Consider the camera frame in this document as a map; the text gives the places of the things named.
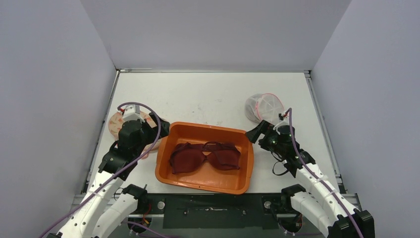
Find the white mesh laundry bag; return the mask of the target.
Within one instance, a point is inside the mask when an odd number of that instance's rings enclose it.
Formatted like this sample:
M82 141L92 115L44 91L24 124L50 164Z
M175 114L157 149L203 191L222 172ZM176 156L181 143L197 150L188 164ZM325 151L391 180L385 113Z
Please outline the white mesh laundry bag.
M265 120L271 124L280 122L285 108L280 99L272 93L254 94L245 101L245 115L255 123Z

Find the orange plastic tub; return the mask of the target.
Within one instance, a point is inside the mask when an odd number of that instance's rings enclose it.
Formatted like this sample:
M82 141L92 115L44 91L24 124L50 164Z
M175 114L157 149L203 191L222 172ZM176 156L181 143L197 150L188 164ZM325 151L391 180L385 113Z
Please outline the orange plastic tub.
M166 184L243 194L254 167L254 150L245 131L175 122L157 153L156 178Z

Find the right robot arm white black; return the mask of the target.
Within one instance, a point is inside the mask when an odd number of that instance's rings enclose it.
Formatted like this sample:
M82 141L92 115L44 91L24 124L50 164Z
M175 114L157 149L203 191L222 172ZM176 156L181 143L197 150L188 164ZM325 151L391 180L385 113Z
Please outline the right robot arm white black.
M334 188L315 159L300 148L292 125L273 125L263 120L245 136L270 152L299 182L282 189L283 211L302 214L326 238L375 237L371 213L358 209Z

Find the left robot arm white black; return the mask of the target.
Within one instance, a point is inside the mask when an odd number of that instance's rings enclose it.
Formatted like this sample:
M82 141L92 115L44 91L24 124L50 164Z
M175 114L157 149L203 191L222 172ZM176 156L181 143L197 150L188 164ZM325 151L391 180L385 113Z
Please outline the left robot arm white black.
M155 113L149 116L154 127L140 116L124 119L118 140L104 155L82 202L56 222L67 220L57 232L52 233L48 228L40 235L42 238L105 238L131 212L140 214L147 209L146 190L133 184L123 189L123 198L117 200L116 209L105 207L138 161L169 134L169 122Z

